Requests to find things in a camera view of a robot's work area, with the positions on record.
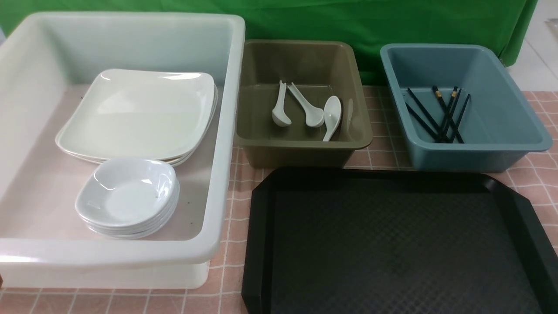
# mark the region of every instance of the white bowl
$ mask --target white bowl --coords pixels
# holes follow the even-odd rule
[[[75,202],[79,216],[104,227],[131,227],[165,209],[176,187],[174,168],[162,161],[111,159],[97,167]]]
[[[106,227],[106,226],[99,226],[95,223],[85,222],[87,227],[90,229],[94,229],[95,232],[106,234],[106,235],[127,235],[127,234],[134,234],[138,232],[143,232],[146,230],[150,230],[155,228],[160,224],[160,222],[167,220],[176,209],[176,205],[178,205],[179,200],[179,193],[180,193],[180,186],[178,182],[176,182],[176,187],[174,189],[173,195],[171,195],[169,199],[169,203],[165,208],[158,213],[155,217],[140,223],[134,226],[126,226],[126,227]]]
[[[87,159],[178,158],[201,141],[214,100],[215,83],[207,73],[106,70],[56,144]]]
[[[170,218],[172,217],[172,214],[174,214],[176,205],[178,205],[178,197],[176,197],[173,204],[170,205],[172,210],[169,210],[169,212],[166,213],[163,217],[161,217],[160,220],[153,222],[147,229],[142,231],[126,230],[125,232],[113,232],[113,231],[106,231],[103,229],[99,229],[98,227],[93,227],[89,225],[88,228],[93,232],[96,232],[106,237],[111,237],[113,239],[123,239],[123,240],[139,239],[142,237],[146,237],[148,235],[152,235],[155,232],[159,231],[159,229],[163,228],[163,226],[165,226],[167,222],[170,220]]]

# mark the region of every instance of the black tray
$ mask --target black tray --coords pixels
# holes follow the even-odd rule
[[[252,193],[250,314],[558,313],[526,198],[482,174],[284,168]]]

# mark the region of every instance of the plastic container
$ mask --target plastic container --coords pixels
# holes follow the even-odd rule
[[[26,18],[0,46],[0,273],[5,287],[196,288],[219,249],[244,48],[238,16],[51,12]],[[205,72],[222,99],[157,233],[108,240],[75,213],[96,166],[55,136],[104,70]]]
[[[304,111],[289,91],[285,113],[292,124],[274,123],[271,111],[280,80],[294,83],[311,104],[322,109],[330,96],[339,97],[341,124],[330,142],[322,142],[325,124],[306,126]],[[372,141],[353,49],[330,41],[246,41],[236,134],[254,168],[344,166],[354,150]]]
[[[502,172],[527,153],[545,151],[552,146],[552,138],[523,93],[487,48],[390,44],[380,54],[414,168]],[[454,86],[463,88],[454,121],[465,96],[471,95],[459,126],[464,144],[434,143],[409,114],[405,102],[422,116],[407,95],[407,88],[417,95],[435,120],[442,120],[443,112],[432,92],[433,85],[442,91],[446,104]]]

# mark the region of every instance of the white floor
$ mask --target white floor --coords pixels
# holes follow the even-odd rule
[[[508,68],[523,91],[558,91],[558,37],[545,23],[558,18],[557,0],[538,0],[519,57]],[[0,29],[0,44],[5,37]]]

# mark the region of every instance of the green cloth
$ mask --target green cloth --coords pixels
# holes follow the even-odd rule
[[[505,65],[519,54],[537,0],[0,0],[6,35],[39,11],[227,13],[246,21],[247,39],[343,41],[363,84],[384,84],[380,48],[392,42],[486,46]]]

